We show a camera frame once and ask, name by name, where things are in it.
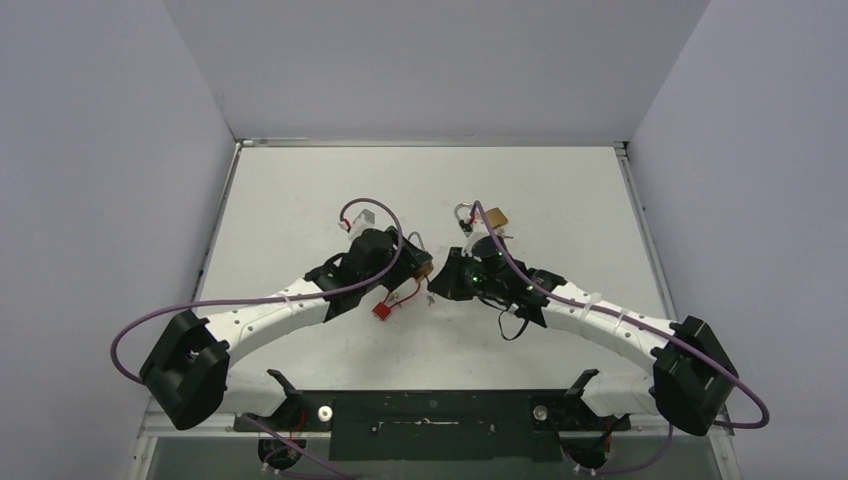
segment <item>glass panel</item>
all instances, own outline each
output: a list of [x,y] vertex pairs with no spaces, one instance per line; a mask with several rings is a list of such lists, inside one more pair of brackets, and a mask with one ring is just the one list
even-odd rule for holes
[[[664,438],[618,436],[613,438],[613,457],[608,466],[634,465],[650,458]],[[307,449],[327,458],[329,438],[310,439]],[[208,480],[274,478],[270,472],[260,473],[261,462],[256,453],[255,438],[160,438],[156,445],[148,480]],[[519,458],[468,462],[339,462],[354,474],[368,474],[381,479],[492,479],[492,478],[572,478],[572,464],[533,463]],[[308,459],[302,459],[290,471],[328,474]],[[651,468],[627,475],[622,480],[687,480],[719,479],[715,454],[708,437],[680,436],[666,456]]]

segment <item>metal frame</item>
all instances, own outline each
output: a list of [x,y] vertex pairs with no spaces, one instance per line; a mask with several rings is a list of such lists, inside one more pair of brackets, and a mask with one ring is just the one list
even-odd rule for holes
[[[561,139],[552,138],[503,138],[503,137],[485,137],[477,135],[457,135],[443,137],[421,137],[405,140],[397,139],[373,139],[373,140],[338,140],[332,138],[307,138],[307,137],[288,137],[288,138],[252,138],[240,139],[236,141],[233,158],[230,163],[227,173],[226,183],[221,193],[218,206],[218,214],[215,219],[215,226],[212,230],[209,239],[209,246],[206,250],[203,264],[201,266],[201,274],[198,277],[195,285],[193,298],[197,299],[202,292],[203,285],[206,279],[209,262],[212,252],[215,248],[218,232],[223,221],[224,212],[229,198],[229,193],[232,188],[235,178],[236,169],[241,157],[243,148],[308,148],[308,147],[528,147],[528,146],[547,146],[547,147],[584,147],[584,146],[609,146],[615,149],[618,158],[619,167],[621,169],[622,179],[624,180],[625,188],[630,197],[630,202],[633,207],[633,212],[642,236],[645,250],[648,255],[649,263],[657,283],[657,290],[660,294],[663,308],[667,318],[676,319],[671,294],[669,292],[668,283],[662,271],[662,265],[659,261],[659,256],[651,236],[650,229],[645,219],[644,208],[630,170],[630,160],[627,155],[626,145],[624,142],[564,142]],[[133,462],[130,464],[128,479],[142,480],[147,478],[147,472],[150,468],[150,461],[153,456],[153,451],[156,447],[156,439],[159,437],[184,437],[184,438],[209,438],[209,437],[248,437],[248,438],[269,438],[270,436],[255,432],[236,432],[233,431],[232,425],[234,415],[231,414],[216,414],[209,420],[202,423],[198,427],[189,431],[178,431],[167,416],[157,411],[155,407],[148,408],[145,413],[144,420],[139,430],[138,442],[136,444]],[[665,435],[667,424],[660,419],[651,417],[634,416],[631,418],[633,429],[627,432],[618,432],[620,436],[661,436]],[[300,436],[304,437],[329,437],[330,433],[326,432],[301,432]],[[596,433],[592,432],[562,432],[562,437],[578,438],[581,436],[592,436]],[[728,429],[713,427],[707,434],[713,447],[713,452],[716,457],[721,476],[725,480],[738,480],[742,478],[739,464],[736,459],[731,437],[733,432]]]

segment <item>zip tie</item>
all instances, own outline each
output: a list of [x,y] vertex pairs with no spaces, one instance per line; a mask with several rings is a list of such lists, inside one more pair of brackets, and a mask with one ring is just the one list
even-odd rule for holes
[[598,292],[593,293],[589,297],[589,301],[583,304],[583,311],[580,312],[580,323],[577,324],[578,329],[580,330],[580,336],[588,339],[586,336],[586,332],[583,330],[583,324],[586,322],[586,316],[589,315],[589,312],[592,311],[592,306],[601,301],[601,294]]
[[[618,331],[618,327],[620,327],[620,326],[621,326],[621,319],[622,319],[622,318],[624,318],[624,317],[625,317],[628,313],[630,313],[630,310],[628,310],[628,309],[626,309],[626,308],[622,308],[622,309],[621,309],[621,312],[619,312],[619,314],[618,314],[618,320],[615,322],[615,326],[614,326],[614,327],[612,327],[612,336],[613,336],[613,338],[615,338],[615,333]],[[618,342],[618,340],[617,340],[617,339],[616,339],[616,341],[615,341],[615,351],[616,351],[616,353],[618,353],[619,355],[621,355],[621,344]]]
[[285,295],[280,295],[280,298],[282,298],[283,301],[286,302],[286,306],[289,307],[289,310],[291,310],[292,313],[297,313],[297,310],[294,309],[294,305],[292,305],[291,300],[289,300],[289,297]]
[[598,292],[593,293],[589,296],[589,301],[583,305],[583,311],[580,312],[580,321],[585,321],[586,316],[589,315],[589,312],[592,311],[592,307],[601,302],[601,294]]

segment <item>black cable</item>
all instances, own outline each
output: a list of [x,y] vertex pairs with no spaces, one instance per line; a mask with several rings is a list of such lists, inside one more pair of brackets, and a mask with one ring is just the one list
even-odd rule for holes
[[489,308],[494,308],[495,310],[498,310],[498,311],[501,312],[501,313],[498,314],[498,329],[501,331],[501,338],[503,338],[507,342],[511,342],[511,341],[515,340],[516,338],[520,337],[521,334],[524,333],[524,330],[527,329],[527,325],[530,324],[530,320],[527,320],[525,318],[524,319],[524,325],[522,325],[521,328],[518,329],[518,333],[516,333],[512,338],[509,338],[503,333],[503,323],[501,322],[501,317],[503,317],[504,313],[509,311],[509,308],[503,307],[503,306],[498,307],[497,305],[490,302],[490,300],[493,301],[493,302],[496,302],[496,300],[493,300],[493,299],[486,299],[486,298],[478,296],[477,300],[480,300],[480,303],[482,303],[483,305],[485,305]]
[[503,310],[503,311],[501,311],[501,313],[498,314],[498,328],[500,328],[500,330],[501,330],[501,338],[503,338],[507,342],[511,342],[511,341],[515,340],[516,338],[520,337],[522,333],[524,333],[524,330],[527,329],[527,325],[530,323],[530,320],[527,320],[525,318],[524,319],[524,325],[522,325],[521,328],[518,329],[518,333],[516,333],[512,338],[507,338],[506,335],[504,335],[504,333],[503,333],[503,323],[501,323],[501,316],[504,313],[506,313],[506,310]]

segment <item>red connector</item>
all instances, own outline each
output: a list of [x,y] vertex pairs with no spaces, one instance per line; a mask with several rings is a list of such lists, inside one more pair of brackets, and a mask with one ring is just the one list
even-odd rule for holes
[[389,318],[389,315],[392,314],[392,307],[386,305],[386,302],[380,302],[371,311],[377,316],[377,318],[385,322],[386,319]]

